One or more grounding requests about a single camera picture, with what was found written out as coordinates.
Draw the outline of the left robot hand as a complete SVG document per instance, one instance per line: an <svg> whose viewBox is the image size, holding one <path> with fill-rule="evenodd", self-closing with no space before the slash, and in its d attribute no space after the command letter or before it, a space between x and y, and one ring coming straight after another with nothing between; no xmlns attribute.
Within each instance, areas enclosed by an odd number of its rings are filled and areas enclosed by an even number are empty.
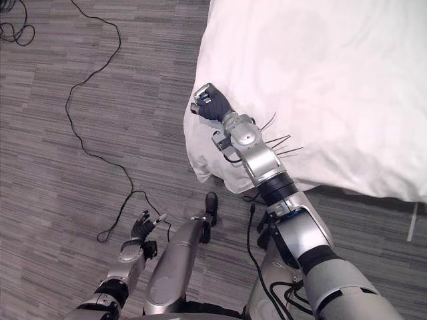
<svg viewBox="0 0 427 320"><path fill-rule="evenodd" d="M162 214L151 218L148 210L143 211L133 224L130 234L131 240L145 240L158 224L165 221L166 217L167 214Z"/></svg>

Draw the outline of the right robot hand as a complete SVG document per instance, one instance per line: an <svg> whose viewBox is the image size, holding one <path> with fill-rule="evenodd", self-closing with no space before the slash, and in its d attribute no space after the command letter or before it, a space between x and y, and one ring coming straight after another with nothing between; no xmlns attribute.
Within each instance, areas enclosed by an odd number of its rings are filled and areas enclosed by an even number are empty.
<svg viewBox="0 0 427 320"><path fill-rule="evenodd" d="M222 122L224 117L234 112L229 101L212 83L206 83L194 95L190 111L207 120Z"/></svg>

